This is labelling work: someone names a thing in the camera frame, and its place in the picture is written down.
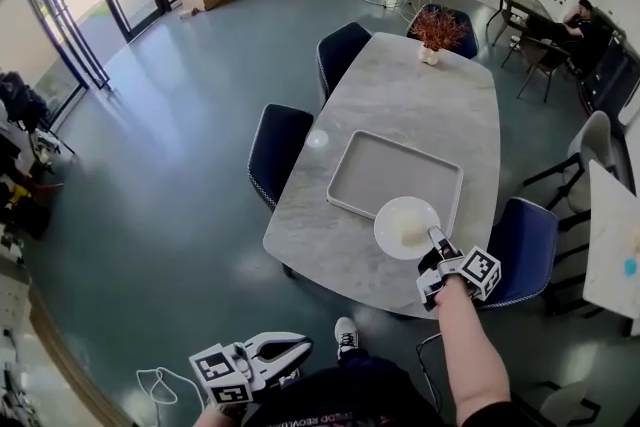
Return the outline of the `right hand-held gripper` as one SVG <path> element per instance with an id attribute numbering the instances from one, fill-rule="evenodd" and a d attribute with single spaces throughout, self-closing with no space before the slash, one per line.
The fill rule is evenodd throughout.
<path id="1" fill-rule="evenodd" d="M 438 226 L 430 227 L 428 235 L 432 249 L 420 261 L 416 280 L 424 308 L 435 308 L 436 295 L 452 276 L 462 278 L 472 300 L 485 301 L 501 279 L 500 262 L 478 247 L 474 247 L 467 255 L 455 253 L 449 239 Z"/>

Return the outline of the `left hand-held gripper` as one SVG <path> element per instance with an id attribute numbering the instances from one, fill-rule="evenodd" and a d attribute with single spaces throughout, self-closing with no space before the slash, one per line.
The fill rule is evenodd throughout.
<path id="1" fill-rule="evenodd" d="M 217 405 L 255 401 L 311 354 L 312 340 L 292 332 L 263 332 L 245 342 L 218 343 L 189 357 L 208 398 Z"/>

